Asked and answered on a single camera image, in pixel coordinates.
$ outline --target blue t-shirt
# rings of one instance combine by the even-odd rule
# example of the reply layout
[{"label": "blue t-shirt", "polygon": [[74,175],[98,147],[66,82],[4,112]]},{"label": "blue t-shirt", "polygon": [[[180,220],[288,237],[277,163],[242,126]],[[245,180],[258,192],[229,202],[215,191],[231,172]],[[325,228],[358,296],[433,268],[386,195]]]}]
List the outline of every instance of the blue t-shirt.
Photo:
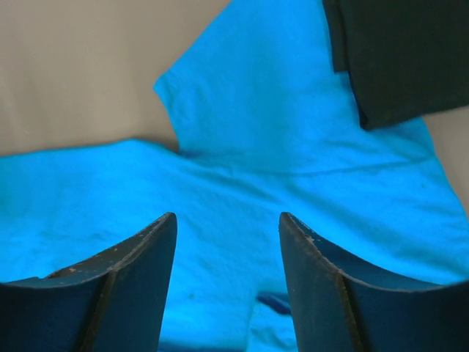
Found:
[{"label": "blue t-shirt", "polygon": [[162,348],[294,351],[291,319],[256,303],[286,293],[282,211],[398,274],[469,276],[468,221],[424,122],[359,128],[320,0],[232,0],[155,89],[179,155],[130,140],[0,158],[1,281],[45,276],[172,211]]}]

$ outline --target cloth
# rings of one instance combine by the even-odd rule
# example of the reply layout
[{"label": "cloth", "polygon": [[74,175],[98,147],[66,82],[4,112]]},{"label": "cloth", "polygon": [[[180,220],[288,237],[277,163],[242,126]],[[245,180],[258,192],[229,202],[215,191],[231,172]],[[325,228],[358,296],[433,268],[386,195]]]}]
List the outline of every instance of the cloth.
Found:
[{"label": "cloth", "polygon": [[466,279],[468,222],[423,121],[361,130],[329,52],[319,0],[233,0],[155,85],[179,155],[130,140],[0,158],[0,280],[49,274],[172,211],[161,345],[270,352],[293,348],[291,317],[265,299],[287,293],[282,211],[398,274]]},{"label": "cloth", "polygon": [[469,2],[323,0],[367,130],[469,105]]}]

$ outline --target folded cloth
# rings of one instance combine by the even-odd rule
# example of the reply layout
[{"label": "folded cloth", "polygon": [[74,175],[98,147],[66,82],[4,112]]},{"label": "folded cloth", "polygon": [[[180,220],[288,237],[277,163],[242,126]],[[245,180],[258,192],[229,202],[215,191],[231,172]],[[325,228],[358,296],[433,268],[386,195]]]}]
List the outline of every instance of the folded cloth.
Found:
[{"label": "folded cloth", "polygon": [[253,308],[245,352],[298,352],[292,317],[261,302]]},{"label": "folded cloth", "polygon": [[323,0],[369,130],[469,105],[469,1]]}]

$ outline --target dark cloth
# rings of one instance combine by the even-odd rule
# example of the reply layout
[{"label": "dark cloth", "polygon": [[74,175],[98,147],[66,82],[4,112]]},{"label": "dark cloth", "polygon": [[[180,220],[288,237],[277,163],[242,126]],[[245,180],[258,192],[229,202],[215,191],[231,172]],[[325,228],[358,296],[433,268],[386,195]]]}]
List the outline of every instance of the dark cloth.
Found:
[{"label": "dark cloth", "polygon": [[369,130],[469,105],[469,0],[323,0]]}]

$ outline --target beige background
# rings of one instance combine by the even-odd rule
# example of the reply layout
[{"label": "beige background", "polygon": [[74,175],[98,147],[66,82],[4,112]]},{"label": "beige background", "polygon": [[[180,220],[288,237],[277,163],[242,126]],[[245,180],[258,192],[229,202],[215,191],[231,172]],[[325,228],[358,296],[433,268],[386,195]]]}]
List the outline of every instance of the beige background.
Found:
[{"label": "beige background", "polygon": [[[141,137],[177,148],[155,79],[229,0],[0,0],[0,155]],[[469,108],[425,118],[469,209]]]}]

